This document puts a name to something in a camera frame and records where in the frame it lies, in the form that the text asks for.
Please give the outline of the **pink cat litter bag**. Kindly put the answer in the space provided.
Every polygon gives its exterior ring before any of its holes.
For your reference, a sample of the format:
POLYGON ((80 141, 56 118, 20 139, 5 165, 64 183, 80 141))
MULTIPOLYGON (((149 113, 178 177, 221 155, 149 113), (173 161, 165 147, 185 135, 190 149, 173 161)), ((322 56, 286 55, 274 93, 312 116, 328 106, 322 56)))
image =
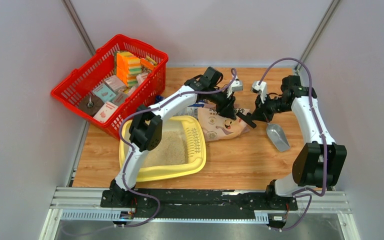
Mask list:
POLYGON ((229 140, 250 131, 250 127, 241 118, 220 116, 214 107, 198 108, 197 119, 206 142, 229 140))

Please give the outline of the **metal litter scoop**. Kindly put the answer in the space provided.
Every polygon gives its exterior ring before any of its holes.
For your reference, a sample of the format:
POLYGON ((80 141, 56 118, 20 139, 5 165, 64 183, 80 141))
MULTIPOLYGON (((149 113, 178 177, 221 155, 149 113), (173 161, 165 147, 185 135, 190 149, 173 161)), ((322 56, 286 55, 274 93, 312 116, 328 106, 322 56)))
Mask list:
POLYGON ((286 134, 280 125, 268 123, 266 134, 279 152, 285 152, 291 149, 286 134))

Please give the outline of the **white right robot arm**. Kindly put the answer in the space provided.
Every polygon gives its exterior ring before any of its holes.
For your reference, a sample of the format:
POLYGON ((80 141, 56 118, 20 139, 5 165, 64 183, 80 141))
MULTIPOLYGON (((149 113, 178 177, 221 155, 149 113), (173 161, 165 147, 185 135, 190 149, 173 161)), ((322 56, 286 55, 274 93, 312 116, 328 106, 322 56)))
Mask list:
POLYGON ((292 165, 289 175, 274 179, 266 187, 265 203, 273 209, 290 204, 304 192, 322 197, 339 180, 347 149, 337 144, 324 124, 317 94, 311 86, 303 86, 298 75, 284 77, 281 95, 270 97, 266 82, 255 81, 251 87, 258 96, 251 122, 270 124, 275 114, 292 112, 300 127, 304 146, 292 165))

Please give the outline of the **black bag clip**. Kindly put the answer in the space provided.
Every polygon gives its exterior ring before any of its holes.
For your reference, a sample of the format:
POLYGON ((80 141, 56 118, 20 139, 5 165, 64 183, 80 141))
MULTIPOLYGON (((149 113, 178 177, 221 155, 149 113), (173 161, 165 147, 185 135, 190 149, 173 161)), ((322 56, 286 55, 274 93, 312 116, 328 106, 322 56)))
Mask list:
POLYGON ((239 117, 241 120, 243 120, 251 128, 255 129, 257 127, 257 125, 252 120, 252 114, 251 113, 248 112, 248 113, 244 114, 244 113, 238 111, 236 113, 236 116, 239 117))

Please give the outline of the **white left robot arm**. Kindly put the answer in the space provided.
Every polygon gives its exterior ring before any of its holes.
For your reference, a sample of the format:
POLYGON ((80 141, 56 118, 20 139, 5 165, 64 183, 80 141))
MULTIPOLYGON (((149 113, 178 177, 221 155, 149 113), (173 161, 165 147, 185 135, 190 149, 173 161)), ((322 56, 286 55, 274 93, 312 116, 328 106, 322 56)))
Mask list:
POLYGON ((218 88, 222 73, 208 67, 204 74, 188 79, 179 90, 159 103, 140 105, 136 112, 127 116, 121 123, 123 127, 130 121, 129 139, 122 135, 121 144, 128 146, 125 159, 119 174, 111 181, 109 191, 113 200, 120 207, 128 207, 133 201, 133 188, 143 162, 150 151, 155 149, 162 138, 163 124, 184 108, 206 99, 216 105, 216 112, 225 118, 236 119, 234 108, 235 97, 232 86, 239 82, 237 70, 230 70, 232 79, 223 88, 218 88))

